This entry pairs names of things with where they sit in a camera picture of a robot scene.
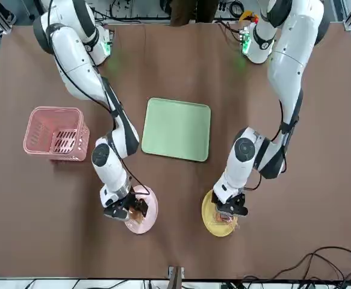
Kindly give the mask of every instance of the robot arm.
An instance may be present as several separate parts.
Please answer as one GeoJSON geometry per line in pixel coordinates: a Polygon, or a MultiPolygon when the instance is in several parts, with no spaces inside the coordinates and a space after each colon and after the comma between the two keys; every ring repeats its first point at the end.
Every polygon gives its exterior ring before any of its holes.
{"type": "Polygon", "coordinates": [[[276,27],[282,25],[267,71],[281,103],[282,122],[273,140],[252,128],[237,134],[225,171],[213,187],[218,211],[245,216],[243,190],[252,169],[267,179],[276,178],[285,169],[285,153],[302,103],[301,78],[316,43],[323,11],[320,0],[272,0],[267,17],[261,12],[258,24],[251,24],[245,55],[255,63],[266,60],[272,51],[276,27]]]}
{"type": "MultiPolygon", "coordinates": [[[[50,25],[62,24],[71,27],[85,50],[91,55],[95,65],[100,65],[111,54],[110,43],[113,33],[102,26],[95,25],[91,8],[85,0],[52,0],[50,25]]],[[[48,13],[44,13],[33,23],[34,34],[43,50],[52,54],[47,38],[48,13]]]]}
{"type": "Polygon", "coordinates": [[[130,178],[120,162],[120,159],[136,152],[139,146],[137,131],[110,83],[92,66],[75,30],[55,23],[47,31],[51,33],[55,60],[68,91],[79,99],[88,99],[90,96],[105,104],[110,108],[114,120],[114,129],[96,141],[92,153],[93,167],[104,183],[100,190],[104,214],[113,219],[127,221],[130,218],[129,209],[133,208],[145,217],[148,206],[143,199],[136,199],[130,178]]]}
{"type": "Polygon", "coordinates": [[[96,141],[92,153],[93,167],[104,183],[100,190],[104,214],[127,221],[132,208],[146,217],[147,203],[135,197],[131,178],[121,163],[121,159],[136,152],[139,136],[110,83],[92,65],[102,62],[110,50],[96,49],[101,47],[104,40],[100,40],[99,35],[96,36],[100,29],[93,24],[90,8],[84,0],[55,0],[51,6],[49,22],[48,26],[48,14],[45,13],[34,24],[35,35],[40,46],[54,55],[67,90],[79,99],[93,99],[103,104],[114,120],[113,130],[96,141]],[[86,23],[82,21],[84,16],[89,20],[86,23]]]}

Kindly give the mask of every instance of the pink basket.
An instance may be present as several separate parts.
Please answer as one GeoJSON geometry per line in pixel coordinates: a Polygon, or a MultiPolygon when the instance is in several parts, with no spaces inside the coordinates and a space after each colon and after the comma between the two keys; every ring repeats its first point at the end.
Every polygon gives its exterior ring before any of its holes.
{"type": "Polygon", "coordinates": [[[90,131],[74,107],[37,107],[30,116],[23,142],[28,155],[50,160],[82,161],[90,131]]]}

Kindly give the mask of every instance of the brown tabletop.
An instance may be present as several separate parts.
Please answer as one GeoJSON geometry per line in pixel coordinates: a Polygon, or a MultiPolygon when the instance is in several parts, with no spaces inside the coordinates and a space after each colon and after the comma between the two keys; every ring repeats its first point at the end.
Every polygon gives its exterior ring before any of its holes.
{"type": "MultiPolygon", "coordinates": [[[[168,266],[183,266],[187,278],[269,278],[317,247],[351,249],[351,34],[342,24],[331,24],[304,73],[287,173],[247,194],[249,216],[225,238],[205,229],[200,206],[239,129],[250,125],[269,137],[278,129],[267,66],[241,58],[217,25],[115,29],[113,55],[101,71],[140,136],[153,96],[207,104],[209,157],[194,163],[139,150],[126,164],[156,193],[156,224],[134,235],[104,217],[90,153],[81,163],[56,164],[28,156],[22,142],[31,111],[41,105],[82,110],[89,152],[112,120],[72,97],[32,28],[15,27],[0,48],[0,276],[166,278],[168,266]]],[[[253,174],[249,186],[257,180],[253,174]]],[[[350,255],[324,256],[351,270],[350,255]]],[[[300,279],[303,267],[280,278],[300,279]]],[[[336,278],[319,259],[312,275],[336,278]]]]}

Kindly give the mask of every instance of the light green tray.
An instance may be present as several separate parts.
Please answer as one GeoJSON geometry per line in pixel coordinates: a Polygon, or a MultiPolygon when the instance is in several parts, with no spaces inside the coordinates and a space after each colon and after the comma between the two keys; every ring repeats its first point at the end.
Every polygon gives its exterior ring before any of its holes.
{"type": "Polygon", "coordinates": [[[205,161],[209,154],[210,107],[151,98],[147,104],[141,149],[147,154],[205,161]]]}

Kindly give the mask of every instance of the floor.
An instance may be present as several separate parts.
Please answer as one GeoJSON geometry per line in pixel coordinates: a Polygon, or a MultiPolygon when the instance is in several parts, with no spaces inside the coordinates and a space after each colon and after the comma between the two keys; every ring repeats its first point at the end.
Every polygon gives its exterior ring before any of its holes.
{"type": "MultiPolygon", "coordinates": [[[[0,280],[0,289],[24,289],[26,286],[32,281],[31,280],[0,280]]],[[[37,280],[29,289],[90,289],[93,287],[100,288],[110,288],[111,286],[116,285],[121,282],[121,280],[82,280],[77,283],[77,280],[37,280]]],[[[166,289],[168,281],[151,281],[152,288],[154,289],[166,289]]],[[[203,283],[203,282],[184,282],[182,283],[182,287],[185,289],[221,289],[221,283],[203,283]]],[[[118,289],[149,289],[149,282],[145,281],[143,285],[143,281],[141,280],[133,280],[126,281],[118,286],[118,289]]],[[[298,285],[291,284],[252,284],[251,289],[297,289],[298,285]]],[[[333,285],[316,285],[315,289],[333,289],[333,285]]]]}

